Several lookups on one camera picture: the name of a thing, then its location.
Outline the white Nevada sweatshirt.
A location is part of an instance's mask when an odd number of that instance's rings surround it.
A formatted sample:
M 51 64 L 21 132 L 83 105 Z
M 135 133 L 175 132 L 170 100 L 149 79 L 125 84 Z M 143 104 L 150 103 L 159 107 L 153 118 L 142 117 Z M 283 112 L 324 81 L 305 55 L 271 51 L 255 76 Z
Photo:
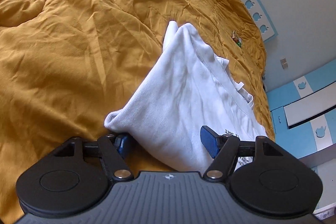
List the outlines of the white Nevada sweatshirt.
M 212 158 L 201 142 L 203 126 L 244 141 L 265 135 L 253 96 L 234 81 L 228 64 L 192 24 L 171 21 L 156 64 L 126 105 L 106 116 L 105 127 L 129 133 L 175 170 L 205 172 Z

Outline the wall light switch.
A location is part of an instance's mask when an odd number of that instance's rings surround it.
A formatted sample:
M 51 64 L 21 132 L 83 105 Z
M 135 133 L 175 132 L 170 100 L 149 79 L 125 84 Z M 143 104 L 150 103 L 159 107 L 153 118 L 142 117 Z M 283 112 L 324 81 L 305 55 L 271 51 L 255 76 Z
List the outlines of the wall light switch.
M 280 60 L 281 66 L 283 69 L 287 69 L 288 68 L 288 62 L 286 60 L 286 58 L 283 58 Z

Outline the mustard yellow quilt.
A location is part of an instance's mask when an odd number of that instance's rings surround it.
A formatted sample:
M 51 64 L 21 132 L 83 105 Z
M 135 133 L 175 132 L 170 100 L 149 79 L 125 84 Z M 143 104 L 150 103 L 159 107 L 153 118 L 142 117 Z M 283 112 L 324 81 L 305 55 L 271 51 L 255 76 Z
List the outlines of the mustard yellow quilt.
M 169 21 L 191 23 L 254 97 L 274 130 L 261 81 L 266 50 L 240 0 L 1 0 L 1 220 L 22 216 L 18 177 L 74 135 L 106 133 L 162 51 Z M 232 40 L 236 31 L 241 48 Z

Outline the blue white wardrobe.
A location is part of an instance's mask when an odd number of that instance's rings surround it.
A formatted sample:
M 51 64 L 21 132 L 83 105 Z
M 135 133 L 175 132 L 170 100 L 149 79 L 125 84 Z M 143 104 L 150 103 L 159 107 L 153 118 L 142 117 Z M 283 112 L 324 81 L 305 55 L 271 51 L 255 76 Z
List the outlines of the blue white wardrobe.
M 266 94 L 276 143 L 319 175 L 314 214 L 335 216 L 335 61 Z

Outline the small green snack packet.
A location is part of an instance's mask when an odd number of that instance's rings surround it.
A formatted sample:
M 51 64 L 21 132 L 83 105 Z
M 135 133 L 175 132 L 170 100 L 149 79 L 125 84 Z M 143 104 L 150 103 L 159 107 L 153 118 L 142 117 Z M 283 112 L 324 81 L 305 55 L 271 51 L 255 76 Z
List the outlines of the small green snack packet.
M 236 43 L 236 45 L 238 47 L 242 47 L 242 40 L 240 38 L 240 36 L 238 36 L 238 34 L 236 33 L 236 31 L 232 32 L 232 40 Z

